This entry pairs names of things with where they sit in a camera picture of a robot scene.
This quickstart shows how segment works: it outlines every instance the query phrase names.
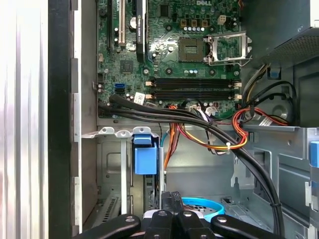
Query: dell logo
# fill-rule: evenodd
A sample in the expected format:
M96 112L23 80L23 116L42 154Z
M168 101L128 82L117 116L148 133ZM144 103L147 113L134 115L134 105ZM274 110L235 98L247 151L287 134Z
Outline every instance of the dell logo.
M211 3L209 1L196 1L196 5L199 5L199 6L211 6Z

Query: blue plastic ring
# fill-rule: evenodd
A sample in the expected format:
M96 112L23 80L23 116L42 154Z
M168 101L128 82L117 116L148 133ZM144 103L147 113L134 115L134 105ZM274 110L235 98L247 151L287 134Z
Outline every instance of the blue plastic ring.
M183 203L186 205L199 205L202 207L212 208L216 210L216 212L205 215L204 218L206 221L210 222L210 220L219 214L225 213L225 208L220 203L204 199L204 198L182 198Z

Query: cpu socket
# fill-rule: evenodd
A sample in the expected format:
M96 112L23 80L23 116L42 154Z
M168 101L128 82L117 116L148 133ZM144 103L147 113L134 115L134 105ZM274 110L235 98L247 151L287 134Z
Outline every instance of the cpu socket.
M204 58L202 39L180 38L178 57L180 62L202 62Z

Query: screw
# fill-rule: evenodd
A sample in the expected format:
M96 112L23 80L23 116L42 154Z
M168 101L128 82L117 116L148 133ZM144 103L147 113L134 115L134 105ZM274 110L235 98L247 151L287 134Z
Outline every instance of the screw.
M220 223L225 223L225 222L227 222L227 219L224 218L224 217L217 217L217 220L218 220Z
M149 71L148 69L144 69L144 70L143 70L143 74L144 74L144 75L148 75L149 72L150 72L150 71Z
M301 32L301 30L302 30L303 27L304 27L304 26L302 26L302 25L299 26L299 27L298 27L298 32Z
M161 216L161 217L164 217L164 216L167 216L167 213L166 212L159 212L159 216Z
M190 217L191 216L191 212L188 212L188 211L184 212L183 214L184 214L185 217Z
M127 217L125 222L128 222L128 223L131 223L131 222L134 222L135 219L133 217Z

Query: sata port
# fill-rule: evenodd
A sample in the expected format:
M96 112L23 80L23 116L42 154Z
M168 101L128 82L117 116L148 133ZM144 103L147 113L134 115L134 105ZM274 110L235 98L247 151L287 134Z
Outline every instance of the sata port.
M121 89L121 88L115 89L114 91L116 94L124 94L125 93L125 89Z
M125 84L123 84L123 83L116 83L116 84L114 85L114 88L125 88Z

